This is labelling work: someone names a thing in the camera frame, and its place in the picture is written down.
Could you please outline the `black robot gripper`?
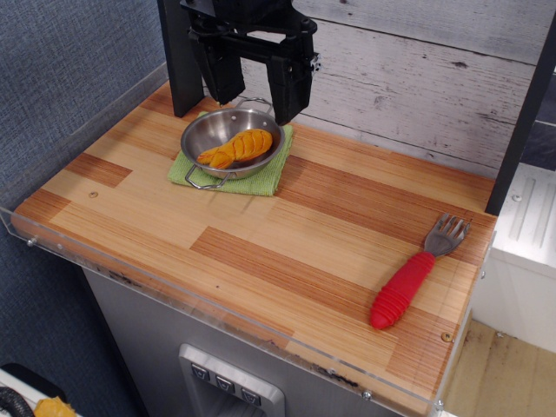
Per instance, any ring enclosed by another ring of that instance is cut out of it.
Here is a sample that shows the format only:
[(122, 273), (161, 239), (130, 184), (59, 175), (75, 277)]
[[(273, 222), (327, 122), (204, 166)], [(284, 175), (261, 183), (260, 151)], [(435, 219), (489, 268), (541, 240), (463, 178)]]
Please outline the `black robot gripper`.
[(317, 24), (291, 1), (182, 1), (191, 21), (189, 40), (208, 91), (219, 104), (244, 90), (241, 60), (267, 66), (275, 122), (291, 122), (308, 105)]

